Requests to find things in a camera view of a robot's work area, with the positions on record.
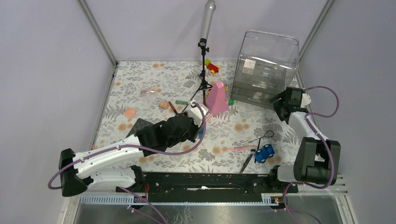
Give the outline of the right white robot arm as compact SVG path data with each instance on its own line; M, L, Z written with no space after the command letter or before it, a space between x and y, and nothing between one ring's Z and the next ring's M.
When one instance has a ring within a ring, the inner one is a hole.
M279 119L295 131L300 144L294 164L271 170L269 189L280 192L287 182L317 189L333 185L337 180L341 145L326 137L313 123L314 114L306 108L310 103L307 89L287 87L269 101Z

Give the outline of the white cardboard box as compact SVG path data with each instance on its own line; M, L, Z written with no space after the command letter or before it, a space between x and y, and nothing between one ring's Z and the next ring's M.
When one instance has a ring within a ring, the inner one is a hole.
M255 60L245 59L243 68L242 68L242 73L245 73L248 75L253 75L254 69L255 69L255 64L256 64Z

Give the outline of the green lip balm tube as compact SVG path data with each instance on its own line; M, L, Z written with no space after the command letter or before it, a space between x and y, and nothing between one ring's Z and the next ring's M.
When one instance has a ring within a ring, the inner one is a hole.
M188 105L189 104L187 101L182 101L182 100L176 100L175 103L177 105Z

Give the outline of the clear acrylic makeup organizer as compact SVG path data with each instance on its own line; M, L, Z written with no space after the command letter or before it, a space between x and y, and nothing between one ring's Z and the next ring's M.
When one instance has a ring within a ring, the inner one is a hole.
M256 61L253 75L242 73L245 59ZM299 63L299 40L270 32L245 32L237 60L231 98L273 109L269 99L293 80Z

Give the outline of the brown lip gloss tube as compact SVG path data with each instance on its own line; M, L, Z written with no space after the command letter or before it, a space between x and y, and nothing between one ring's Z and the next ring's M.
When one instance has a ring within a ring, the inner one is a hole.
M174 105L170 101L168 102L168 104L171 107L172 111L175 113L175 115L178 115L178 112L177 112L176 108L174 107Z

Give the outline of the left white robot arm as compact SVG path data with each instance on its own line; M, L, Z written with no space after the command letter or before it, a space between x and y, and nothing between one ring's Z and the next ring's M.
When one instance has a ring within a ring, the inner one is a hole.
M117 187L141 191L145 180L140 167L110 169L110 166L152 154L179 156L195 150L202 142L197 139L199 131L206 131L207 113L206 106L193 102L183 113L145 126L109 146L80 153L65 149L60 154L59 170L50 178L47 187L61 190L63 197Z

